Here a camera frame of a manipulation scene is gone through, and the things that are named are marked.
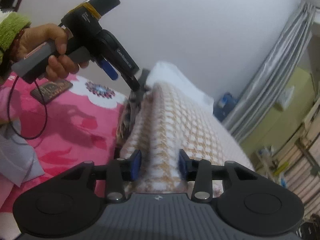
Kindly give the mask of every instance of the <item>beige and white checkered cloth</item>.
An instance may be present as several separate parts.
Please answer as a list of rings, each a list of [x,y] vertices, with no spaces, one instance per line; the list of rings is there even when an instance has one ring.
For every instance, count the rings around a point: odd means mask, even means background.
[[[236,161],[253,169],[249,159],[210,113],[203,111],[179,89],[158,83],[146,95],[135,126],[120,151],[128,158],[136,149],[142,151],[140,178],[126,187],[126,192],[192,192],[194,182],[184,182],[178,169],[179,149],[189,157],[223,165]],[[215,196],[222,190],[221,181],[213,181]]]

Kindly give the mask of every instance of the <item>curtain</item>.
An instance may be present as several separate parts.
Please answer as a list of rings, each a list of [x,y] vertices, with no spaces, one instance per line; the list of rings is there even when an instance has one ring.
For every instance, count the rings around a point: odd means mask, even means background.
[[[308,42],[315,11],[310,3],[300,3],[238,104],[222,122],[238,142],[254,130],[286,86]]]

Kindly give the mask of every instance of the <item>person's hand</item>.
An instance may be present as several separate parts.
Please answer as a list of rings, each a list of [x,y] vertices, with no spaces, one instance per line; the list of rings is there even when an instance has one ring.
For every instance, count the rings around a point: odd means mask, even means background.
[[[25,57],[41,43],[48,39],[54,40],[59,57],[50,56],[46,68],[47,78],[56,81],[58,78],[66,78],[69,73],[75,74],[79,71],[79,67],[85,68],[88,62],[81,64],[74,63],[68,56],[64,55],[67,50],[68,34],[67,32],[55,24],[45,24],[38,27],[25,29],[20,39],[20,45],[17,51],[17,60]]]

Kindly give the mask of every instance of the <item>pink bedsheet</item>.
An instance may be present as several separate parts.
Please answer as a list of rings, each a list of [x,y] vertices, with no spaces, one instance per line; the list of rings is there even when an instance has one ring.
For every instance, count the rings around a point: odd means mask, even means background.
[[[11,87],[13,78],[11,76],[4,86]],[[102,165],[113,158],[124,96],[115,92],[111,99],[98,97],[86,88],[88,80],[76,75],[69,75],[67,79],[74,87],[47,105],[48,123],[44,133],[28,141],[45,174],[23,183],[20,188],[13,186],[0,212],[12,212],[12,205],[21,193],[74,165],[86,160]],[[34,87],[23,80],[15,87],[20,93],[19,117],[24,136],[36,135],[44,123],[44,107],[29,94]],[[97,184],[98,195],[102,194],[103,187],[102,183]]]

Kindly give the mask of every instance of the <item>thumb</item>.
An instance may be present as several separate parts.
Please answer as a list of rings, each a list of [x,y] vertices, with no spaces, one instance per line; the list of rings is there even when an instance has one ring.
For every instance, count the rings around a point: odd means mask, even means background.
[[[48,39],[54,40],[57,51],[63,55],[67,51],[67,42],[68,42],[68,35],[64,31],[64,29],[60,28],[59,26],[48,23],[45,25],[41,25],[35,28],[30,29],[31,32],[31,40],[29,41],[31,46],[34,47],[38,46],[42,42],[47,41]]]

